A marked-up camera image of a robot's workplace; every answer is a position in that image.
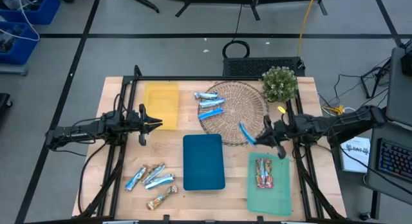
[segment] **green plant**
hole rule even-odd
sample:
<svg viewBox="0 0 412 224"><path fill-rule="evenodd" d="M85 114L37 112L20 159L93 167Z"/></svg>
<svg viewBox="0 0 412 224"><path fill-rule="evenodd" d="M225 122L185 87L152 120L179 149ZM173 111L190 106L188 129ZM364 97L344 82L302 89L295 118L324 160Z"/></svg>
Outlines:
<svg viewBox="0 0 412 224"><path fill-rule="evenodd" d="M288 67L272 66L262 76L264 95L269 102L286 102L296 96L297 80Z"/></svg>

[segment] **teal tray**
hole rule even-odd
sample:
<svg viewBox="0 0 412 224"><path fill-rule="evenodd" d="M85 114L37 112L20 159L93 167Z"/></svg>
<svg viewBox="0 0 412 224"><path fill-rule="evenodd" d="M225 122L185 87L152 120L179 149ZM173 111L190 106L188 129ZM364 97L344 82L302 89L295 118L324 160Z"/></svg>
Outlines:
<svg viewBox="0 0 412 224"><path fill-rule="evenodd" d="M272 160L273 188L260 189L256 185L256 159ZM277 216L292 215L290 199L289 159L279 159L265 153L250 153L247 175L247 209Z"/></svg>

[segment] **keyboard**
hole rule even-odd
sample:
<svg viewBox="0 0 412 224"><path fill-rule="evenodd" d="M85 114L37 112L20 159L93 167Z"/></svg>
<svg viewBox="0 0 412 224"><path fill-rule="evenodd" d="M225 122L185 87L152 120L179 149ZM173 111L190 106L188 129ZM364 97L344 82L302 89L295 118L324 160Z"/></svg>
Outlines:
<svg viewBox="0 0 412 224"><path fill-rule="evenodd" d="M412 148L380 139L378 170L412 182Z"/></svg>

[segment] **blue storage crate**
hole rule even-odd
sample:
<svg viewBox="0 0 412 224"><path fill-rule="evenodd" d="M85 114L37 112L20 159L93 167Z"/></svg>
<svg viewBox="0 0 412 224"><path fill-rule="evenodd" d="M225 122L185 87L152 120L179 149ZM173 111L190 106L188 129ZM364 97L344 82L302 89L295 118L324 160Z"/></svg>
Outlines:
<svg viewBox="0 0 412 224"><path fill-rule="evenodd" d="M0 22L0 29L12 30L17 25L22 29L21 37L36 39L37 36L32 32L26 23ZM28 58L36 47L37 41L27 39L16 39L13 47L7 53L0 53L0 63L4 64L26 64Z"/></svg>
<svg viewBox="0 0 412 224"><path fill-rule="evenodd" d="M38 10L24 11L32 24L50 24L60 6L60 0L42 0L41 2ZM20 10L0 10L0 15L9 22L26 22Z"/></svg>

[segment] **paper document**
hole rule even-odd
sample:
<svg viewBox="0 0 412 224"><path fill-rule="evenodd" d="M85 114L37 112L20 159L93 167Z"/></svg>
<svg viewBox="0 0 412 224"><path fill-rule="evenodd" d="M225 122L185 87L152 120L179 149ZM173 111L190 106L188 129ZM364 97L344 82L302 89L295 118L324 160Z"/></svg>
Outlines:
<svg viewBox="0 0 412 224"><path fill-rule="evenodd" d="M365 165L368 165L369 152L371 149L370 140L368 138L355 137L342 143L341 147L342 170L355 173L366 173L368 169L365 166L346 156L346 154L342 153L342 150Z"/></svg>

